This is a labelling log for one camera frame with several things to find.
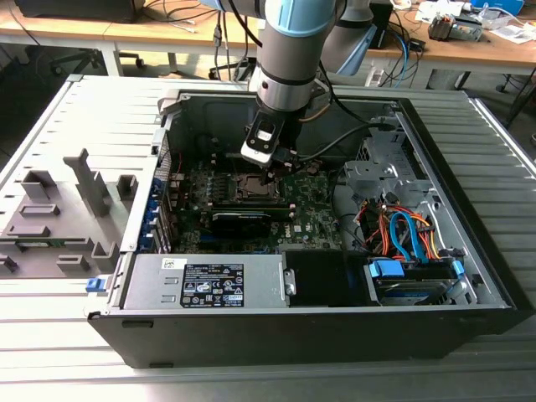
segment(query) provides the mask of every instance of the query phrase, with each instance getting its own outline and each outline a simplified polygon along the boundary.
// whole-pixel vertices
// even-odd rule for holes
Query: wooden desk
[[[136,23],[131,24],[78,19],[25,18],[14,1],[8,1],[18,21],[37,39],[39,44],[98,49],[103,53],[109,75],[122,75],[121,62],[119,61],[120,50],[166,52],[170,54],[171,64],[176,53],[212,54],[214,52],[215,14],[196,18],[196,25],[185,24],[185,26],[197,31],[190,33],[169,23],[152,21],[143,15]],[[203,8],[205,7],[184,10],[174,14],[174,17],[189,18],[200,13]],[[161,8],[154,8],[151,15],[164,19]],[[254,33],[257,32],[256,25],[256,20],[251,18],[250,28]],[[242,55],[245,48],[245,33],[232,14],[228,14],[227,29],[230,54]],[[0,0],[0,43],[36,44],[13,19],[8,5],[3,0]],[[250,42],[250,55],[255,55],[255,51],[255,46]]]
[[[205,6],[193,10],[183,10],[173,15],[174,18],[191,18],[196,14],[209,11],[210,8]],[[156,6],[147,10],[146,13],[157,19],[164,19],[162,6]],[[245,48],[245,33],[236,17],[232,13],[227,13],[227,34],[229,37],[229,47],[231,49]],[[183,29],[177,28],[170,23],[161,23],[152,21],[150,18],[142,15],[136,23],[113,23],[104,33],[104,39],[127,44],[171,44],[175,46],[202,46],[212,48],[210,53],[214,52],[214,27],[217,22],[217,14],[209,13],[194,19],[195,25],[180,23],[181,26],[193,28],[196,33],[190,33]],[[248,26],[251,31],[257,35],[257,20],[248,18]]]
[[[411,37],[424,40],[426,50],[423,60],[438,61],[445,63],[484,63],[495,65],[516,65],[519,67],[533,68],[536,65],[536,42],[529,41],[525,44],[514,44],[506,39],[485,31],[480,42],[467,42],[462,40],[451,40],[439,42],[428,37],[428,23],[417,23],[415,21],[416,11],[398,12],[402,25],[412,32]],[[523,12],[523,18],[536,19],[536,11]],[[391,21],[398,23],[395,16]],[[394,51],[399,57],[400,51],[394,44],[390,45],[387,52]]]
[[[9,0],[13,13],[24,27],[44,46],[65,46],[73,48],[98,49],[105,58],[110,75],[121,75],[120,50],[138,50],[166,52],[173,62],[175,53],[212,54],[214,52],[213,35],[216,24],[215,14],[196,18],[197,33],[186,32],[169,23],[152,21],[141,16],[137,23],[105,23],[101,21],[63,20],[54,18],[25,18]],[[176,18],[188,18],[200,12],[205,6],[194,10],[176,13]],[[163,19],[161,8],[153,10],[155,18]],[[485,32],[483,40],[478,43],[465,41],[438,42],[428,38],[428,24],[415,23],[415,12],[399,12],[400,19],[411,36],[426,41],[425,54],[415,77],[414,87],[425,87],[433,69],[481,71],[509,74],[529,74],[536,65],[536,42],[513,44],[492,33]],[[521,14],[524,18],[534,17],[536,10],[529,8]],[[245,34],[235,17],[228,14],[229,51],[232,55],[242,55],[245,47]],[[250,19],[250,28],[258,33],[257,21]],[[0,1],[0,43],[34,44],[20,26],[13,20],[8,6]],[[250,55],[256,47],[250,42]],[[400,50],[395,43],[386,49],[371,49],[362,69],[353,84],[364,85],[370,65],[381,65],[386,70],[400,57]]]
[[[485,31],[480,42],[439,42],[428,37],[429,24],[416,22],[415,13],[416,11],[398,11],[402,25],[410,32],[410,36],[426,42],[414,88],[425,88],[434,69],[529,75],[536,65],[536,41],[514,44]],[[525,8],[520,17],[536,19],[536,10]],[[391,21],[398,24],[394,15],[391,16]],[[392,41],[385,49],[369,50],[366,63],[391,71],[400,54],[401,51]],[[410,57],[416,59],[415,53]],[[363,77],[361,71],[359,73],[361,77],[354,83],[363,85],[366,77]],[[409,86],[409,83],[410,80],[403,81],[401,86]]]

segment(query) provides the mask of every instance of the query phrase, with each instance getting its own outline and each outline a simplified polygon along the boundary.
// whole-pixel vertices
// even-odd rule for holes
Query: black cable
[[[13,13],[13,10],[11,9],[11,4],[9,4],[9,0],[5,0],[5,3],[8,5],[9,13],[15,20],[15,22],[18,24],[18,26],[24,31],[25,34],[27,34],[38,46],[41,46],[41,44],[37,41],[37,39],[24,27],[24,25],[21,24],[20,21],[18,21],[17,17],[15,17],[15,14]]]
[[[256,36],[254,36],[254,34],[250,31],[250,28],[245,24],[244,20],[242,19],[238,10],[236,9],[235,2],[233,0],[229,0],[229,5],[233,9],[233,13],[236,19],[238,20],[239,24],[242,25],[242,28],[244,29],[244,31],[250,36],[251,40],[255,42],[257,46],[262,48],[262,42]]]
[[[179,12],[179,11],[183,11],[183,10],[193,10],[194,8],[197,8],[201,5],[201,3],[199,4],[196,4],[195,6],[190,6],[190,7],[179,7],[179,8],[174,8],[173,10],[171,10],[170,12],[168,12],[165,8],[165,4],[166,2],[164,1],[164,3],[162,3],[162,8],[164,10],[164,13],[166,14],[166,17],[171,17],[173,14]]]
[[[513,107],[518,103],[519,97],[525,91],[525,88],[527,88],[527,85],[532,82],[533,75],[534,75],[535,72],[536,72],[536,67],[533,68],[532,72],[530,73],[530,75],[528,76],[527,80],[525,81],[525,84],[523,85],[523,87],[521,88],[521,90],[518,92],[518,94],[516,95],[515,99],[513,100],[512,105],[510,106],[510,113],[512,113]]]
[[[329,88],[329,94],[331,96],[331,100],[330,101],[335,101],[335,103],[338,105],[338,107],[340,107],[341,109],[343,109],[343,111],[345,111],[347,114],[349,114],[351,117],[353,117],[354,119],[356,119],[357,121],[360,121],[362,123],[367,123],[366,120],[364,120],[360,115],[357,115],[356,113],[352,112],[351,110],[349,110],[339,99],[338,99],[338,96],[335,95],[335,91],[333,90],[333,85],[331,83],[331,81],[329,80],[329,78],[327,77],[327,71],[326,69],[324,68],[324,64],[322,63],[322,61],[320,60],[320,63],[318,64],[318,67],[320,68],[320,71],[322,72],[322,74],[324,74],[324,77],[326,78],[326,83],[327,83],[327,87]]]
[[[227,18],[225,17],[225,13],[223,13],[223,18],[224,18],[224,38],[225,38],[225,55],[227,56],[227,74],[228,74],[228,79],[229,81],[231,81],[231,61],[229,59],[229,37],[227,36]]]
[[[219,46],[221,46],[221,11],[218,11],[218,22],[216,23],[216,27],[214,28],[214,46],[216,48],[214,52],[214,66],[216,67],[216,76],[218,77],[218,80],[221,81],[221,75],[219,75],[219,67],[218,67],[218,51]]]
[[[245,26],[247,27],[248,26],[248,17],[245,16],[244,17],[244,22],[245,22]],[[233,74],[233,81],[237,81],[238,80],[238,75],[240,73],[240,67],[242,65],[242,63],[244,63],[245,60],[247,60],[248,58],[248,52],[249,52],[249,43],[248,43],[248,33],[244,31],[244,34],[245,34],[245,52],[244,52],[244,55],[242,56],[242,59],[240,59],[240,61],[238,62],[238,64],[236,65],[236,68],[234,69],[234,74]]]
[[[202,13],[199,13],[199,14],[196,14],[196,15],[193,15],[191,17],[187,17],[187,18],[179,18],[179,19],[158,19],[158,18],[154,18],[153,16],[147,14],[147,10],[145,8],[142,8],[142,14],[151,19],[152,21],[156,21],[158,23],[180,23],[181,21],[187,21],[189,19],[195,19],[197,17],[201,17],[203,15],[206,15],[206,14],[209,14],[209,13],[217,13],[218,10],[206,10],[206,11],[203,11]]]
[[[402,81],[406,81],[406,80],[411,80],[411,83],[410,83],[410,87],[413,85],[413,81],[415,79],[415,76],[417,75],[417,71],[419,70],[419,62],[420,62],[420,59],[422,58],[422,54],[423,52],[421,51],[420,53],[417,52],[415,50],[415,54],[417,55],[417,60],[410,66],[406,69],[406,73],[408,73],[409,71],[411,71],[412,69],[415,69],[415,71],[413,71],[410,75],[408,75],[407,77],[404,77],[402,79]],[[391,86],[393,84],[393,80],[396,80],[398,77],[400,77],[403,73],[403,70],[401,70],[397,75],[393,75],[394,73],[394,70],[396,69],[396,65],[394,65],[394,68],[391,70],[390,73],[387,74],[386,78],[385,78],[385,81],[383,83],[381,83],[380,85],[378,85],[379,87],[382,87],[385,85],[385,83],[387,81],[389,81],[389,86]]]
[[[324,153],[326,153],[327,151],[329,151],[330,149],[332,149],[333,147],[335,147],[340,141],[343,141],[345,140],[346,138],[350,137],[352,134],[355,134],[357,132],[360,132],[362,130],[365,130],[367,128],[373,128],[373,127],[376,127],[376,128],[383,128],[385,129],[386,131],[389,131],[389,130],[394,130],[395,127],[394,126],[391,126],[390,124],[386,124],[386,123],[366,123],[366,124],[363,124],[361,126],[357,126],[357,127],[354,127],[353,129],[345,132],[344,134],[342,134],[339,138],[337,138],[335,141],[331,142],[330,144],[326,145],[323,149],[321,149],[320,151],[308,156],[308,157],[299,157],[299,161],[302,162],[302,163],[305,163],[305,162],[309,162],[317,157],[320,157],[321,155],[323,155]]]
[[[398,13],[395,10],[393,10],[393,14],[396,17],[396,19],[399,20],[398,27],[400,28],[400,31],[402,32],[402,39],[407,44],[411,39],[410,33],[408,32],[408,30],[406,28],[404,28],[404,25],[402,25],[402,20],[400,19],[400,16],[398,15]],[[406,34],[408,35],[408,40],[405,40],[405,35]]]

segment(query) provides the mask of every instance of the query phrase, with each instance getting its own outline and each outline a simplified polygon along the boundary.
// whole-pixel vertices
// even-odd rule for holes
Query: electronic device
[[[482,36],[482,23],[474,18],[461,15],[436,16],[428,27],[430,39],[447,41],[459,39],[478,42]]]
[[[376,33],[370,42],[370,48],[382,49],[385,45],[385,31],[389,26],[393,4],[389,0],[372,0],[369,6],[374,15],[372,23],[376,26]]]
[[[240,155],[255,94],[158,102],[110,294],[88,311],[127,364],[440,358],[533,314],[411,103],[341,101],[384,125],[315,156],[356,124],[332,108],[297,139],[314,157],[268,183]]]
[[[90,18],[132,23],[145,0],[15,0],[24,17]]]
[[[518,15],[525,4],[524,0],[471,0],[474,8],[484,8],[485,4],[490,8],[501,8],[512,15]]]

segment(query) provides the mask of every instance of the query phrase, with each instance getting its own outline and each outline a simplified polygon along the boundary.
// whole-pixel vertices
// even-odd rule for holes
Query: orange wire
[[[428,241],[426,241],[426,238],[425,238],[425,236],[423,236],[422,233],[419,233],[419,237],[420,237],[420,239],[423,241],[423,243],[425,244],[425,247],[426,247],[426,256],[427,256],[428,258],[431,258],[430,246],[428,245]]]

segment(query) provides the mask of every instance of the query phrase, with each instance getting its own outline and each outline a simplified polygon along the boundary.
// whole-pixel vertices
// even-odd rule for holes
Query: slotted metal table surface
[[[87,147],[90,167],[106,181],[139,172],[159,126],[157,99],[173,88],[244,89],[94,76],[66,82],[0,174],[0,227],[18,207],[18,181],[30,168],[75,180],[61,162],[68,152]],[[340,95],[385,91],[337,88]],[[454,91],[396,92],[411,99],[536,302],[536,167],[478,100]],[[57,400],[536,400],[536,318],[439,361],[135,370],[85,322],[84,288],[85,280],[74,279],[0,281],[3,400],[46,393]],[[239,345],[229,340],[229,347]]]

